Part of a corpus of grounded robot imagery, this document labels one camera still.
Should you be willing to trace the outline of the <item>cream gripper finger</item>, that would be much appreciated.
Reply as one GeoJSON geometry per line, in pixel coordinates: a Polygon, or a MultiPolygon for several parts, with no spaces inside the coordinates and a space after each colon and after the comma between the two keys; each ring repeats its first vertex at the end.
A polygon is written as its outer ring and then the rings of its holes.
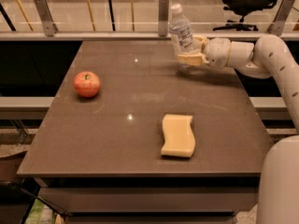
{"type": "Polygon", "coordinates": [[[203,53],[179,54],[178,62],[187,64],[187,65],[191,65],[191,66],[201,66],[204,64],[208,64],[206,55],[203,53]]]}
{"type": "Polygon", "coordinates": [[[193,36],[193,44],[196,49],[199,49],[201,52],[204,51],[209,39],[205,36],[194,35],[193,36]]]}

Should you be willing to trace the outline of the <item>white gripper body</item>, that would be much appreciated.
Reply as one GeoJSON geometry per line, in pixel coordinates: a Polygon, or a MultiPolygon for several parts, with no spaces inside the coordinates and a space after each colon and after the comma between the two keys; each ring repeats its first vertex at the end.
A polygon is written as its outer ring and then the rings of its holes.
{"type": "Polygon", "coordinates": [[[228,63],[231,41],[228,38],[213,38],[204,48],[205,64],[211,68],[222,69],[228,63]]]}

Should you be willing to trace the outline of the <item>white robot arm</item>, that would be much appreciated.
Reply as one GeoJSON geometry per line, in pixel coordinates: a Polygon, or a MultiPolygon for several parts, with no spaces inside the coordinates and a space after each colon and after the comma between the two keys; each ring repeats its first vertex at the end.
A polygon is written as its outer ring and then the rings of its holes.
{"type": "MultiPolygon", "coordinates": [[[[272,80],[263,92],[281,99],[299,132],[299,65],[277,35],[257,41],[228,38],[194,39],[195,49],[181,51],[180,63],[211,68],[234,68],[240,74],[272,80]]],[[[283,138],[268,151],[261,172],[257,224],[299,224],[299,135],[283,138]]]]}

